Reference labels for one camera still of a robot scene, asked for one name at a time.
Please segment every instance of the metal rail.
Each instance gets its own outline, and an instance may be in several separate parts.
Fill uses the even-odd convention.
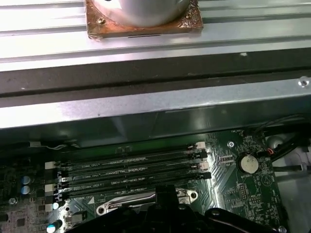
[[[201,0],[199,5],[201,35],[93,41],[86,34],[83,0],[1,1],[0,71],[311,47],[308,0]]]

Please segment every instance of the copper heatsink base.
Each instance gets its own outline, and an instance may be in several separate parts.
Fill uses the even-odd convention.
[[[176,20],[162,26],[138,28],[123,26],[105,17],[94,6],[92,0],[86,0],[87,34],[92,39],[104,37],[142,36],[172,33],[200,32],[203,21],[198,0],[190,0],[185,13]]]

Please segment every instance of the computer motherboard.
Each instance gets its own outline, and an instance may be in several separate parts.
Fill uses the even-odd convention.
[[[180,203],[287,226],[272,162],[244,130],[36,154],[1,162],[0,230],[63,233],[174,184]]]

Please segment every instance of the cylindrical metal object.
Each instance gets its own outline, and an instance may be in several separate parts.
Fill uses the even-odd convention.
[[[190,0],[92,0],[113,21],[135,27],[154,27],[180,16]]]

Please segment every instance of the screw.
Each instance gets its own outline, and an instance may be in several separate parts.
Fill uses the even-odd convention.
[[[98,213],[103,214],[104,213],[104,208],[99,208]]]
[[[302,76],[298,81],[298,85],[301,86],[302,88],[308,86],[309,83],[310,83],[309,77],[307,76]]]
[[[218,210],[212,210],[212,215],[214,215],[214,216],[219,216],[220,213],[219,213]]]
[[[287,232],[287,229],[286,229],[285,227],[283,227],[283,226],[279,226],[279,227],[278,227],[278,232],[280,232],[280,233],[286,233],[286,232]]]
[[[104,18],[99,18],[96,22],[97,24],[104,24],[106,23],[106,20]]]
[[[9,199],[9,204],[10,204],[10,205],[15,205],[16,203],[17,203],[16,198],[10,198],[10,199]]]
[[[228,141],[227,146],[228,146],[229,148],[233,148],[233,147],[234,147],[234,142]]]
[[[196,198],[196,193],[191,193],[191,197],[192,197],[193,199],[195,199],[195,198]]]

